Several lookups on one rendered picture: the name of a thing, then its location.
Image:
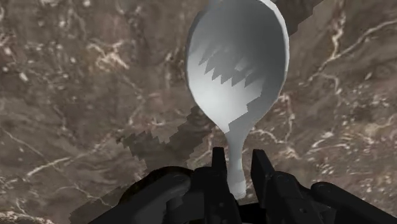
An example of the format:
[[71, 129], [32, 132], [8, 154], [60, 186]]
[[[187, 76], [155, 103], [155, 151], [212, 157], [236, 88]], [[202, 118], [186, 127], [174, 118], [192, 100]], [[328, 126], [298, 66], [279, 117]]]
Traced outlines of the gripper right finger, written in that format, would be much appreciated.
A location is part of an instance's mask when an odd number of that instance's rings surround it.
[[397, 224], [394, 216], [332, 183], [302, 186], [294, 175], [276, 171], [263, 150], [253, 150], [251, 179], [270, 224]]

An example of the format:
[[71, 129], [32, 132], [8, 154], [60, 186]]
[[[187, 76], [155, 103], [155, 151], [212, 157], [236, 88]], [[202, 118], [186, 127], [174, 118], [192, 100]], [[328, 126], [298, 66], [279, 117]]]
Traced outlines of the white spoon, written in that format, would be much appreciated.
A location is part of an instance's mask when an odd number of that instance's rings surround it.
[[288, 65], [288, 31], [274, 0], [209, 0], [188, 32], [188, 88], [226, 137], [236, 199], [246, 196], [244, 142], [278, 99]]

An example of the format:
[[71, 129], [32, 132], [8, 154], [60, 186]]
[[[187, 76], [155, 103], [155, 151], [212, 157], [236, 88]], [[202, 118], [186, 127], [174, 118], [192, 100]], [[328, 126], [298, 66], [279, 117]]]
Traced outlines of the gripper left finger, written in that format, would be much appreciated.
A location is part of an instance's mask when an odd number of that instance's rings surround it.
[[226, 182], [221, 147], [213, 148], [210, 167], [197, 168], [191, 176], [166, 174], [88, 224], [187, 224], [194, 220], [202, 224], [242, 224]]

